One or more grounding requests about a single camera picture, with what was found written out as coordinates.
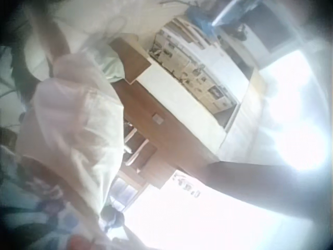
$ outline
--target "white fabric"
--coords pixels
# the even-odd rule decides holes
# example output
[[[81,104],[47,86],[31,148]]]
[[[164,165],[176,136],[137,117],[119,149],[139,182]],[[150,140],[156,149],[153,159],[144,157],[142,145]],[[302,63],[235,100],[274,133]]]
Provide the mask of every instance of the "white fabric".
[[[100,214],[123,156],[123,105],[86,54],[59,58],[41,82],[17,140]]]

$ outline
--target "patterned cloth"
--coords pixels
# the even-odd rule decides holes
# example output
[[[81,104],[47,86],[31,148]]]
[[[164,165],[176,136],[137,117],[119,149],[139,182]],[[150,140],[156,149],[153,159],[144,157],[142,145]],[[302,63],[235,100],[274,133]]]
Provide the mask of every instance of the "patterned cloth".
[[[59,185],[36,178],[3,146],[0,210],[14,249],[120,249],[64,200]]]

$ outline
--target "person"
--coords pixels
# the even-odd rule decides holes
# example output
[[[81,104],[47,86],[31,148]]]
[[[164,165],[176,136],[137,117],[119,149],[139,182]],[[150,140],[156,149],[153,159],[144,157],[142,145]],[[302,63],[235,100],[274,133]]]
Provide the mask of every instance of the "person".
[[[24,11],[53,76],[26,95],[15,154],[0,148],[2,242],[10,249],[124,249],[98,224],[121,166],[123,105],[93,58],[70,53],[43,1],[29,1]]]
[[[105,222],[104,232],[108,232],[110,229],[119,228],[125,225],[124,214],[116,210],[112,205],[105,206],[101,213],[101,219]]]

